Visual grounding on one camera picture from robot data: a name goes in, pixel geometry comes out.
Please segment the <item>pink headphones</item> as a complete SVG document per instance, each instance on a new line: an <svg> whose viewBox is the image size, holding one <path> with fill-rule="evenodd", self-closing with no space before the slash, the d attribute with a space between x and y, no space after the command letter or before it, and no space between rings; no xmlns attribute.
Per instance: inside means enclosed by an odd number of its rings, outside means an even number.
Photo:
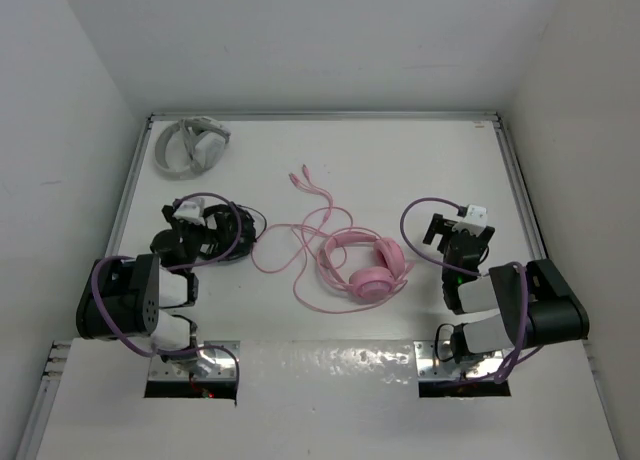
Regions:
<svg viewBox="0 0 640 460"><path fill-rule="evenodd" d="M345 280L338 266L333 263L333 252L351 246L369 245L374 265L354 271ZM380 236L366 228L343 228L330 234L321 244L317 268L326 283L336 290L346 292L365 304L384 302L394 296L407 283L414 263L409 262L402 248L392 238Z"/></svg>

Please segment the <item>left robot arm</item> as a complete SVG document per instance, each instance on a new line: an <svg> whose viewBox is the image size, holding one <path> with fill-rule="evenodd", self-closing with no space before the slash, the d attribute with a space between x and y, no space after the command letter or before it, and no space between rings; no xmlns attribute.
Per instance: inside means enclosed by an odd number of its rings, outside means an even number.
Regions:
<svg viewBox="0 0 640 460"><path fill-rule="evenodd" d="M153 238L149 253L94 263L76 310L82 338L120 340L166 363L198 361L196 323L168 311L192 307L198 299L199 280L190 264L207 231L204 210L201 197L166 205L162 213L170 228Z"/></svg>

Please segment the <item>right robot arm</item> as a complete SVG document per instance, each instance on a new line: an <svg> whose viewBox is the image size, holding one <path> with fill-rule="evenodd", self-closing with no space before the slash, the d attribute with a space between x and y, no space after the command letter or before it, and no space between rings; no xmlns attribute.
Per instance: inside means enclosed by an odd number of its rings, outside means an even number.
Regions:
<svg viewBox="0 0 640 460"><path fill-rule="evenodd" d="M448 309L456 315L496 312L453 326L447 358L461 363L497 350L585 340L588 313L551 260L480 272L494 232L490 226L472 231L463 222L434 214L423 239L429 245L441 237L437 250L444 260L441 280Z"/></svg>

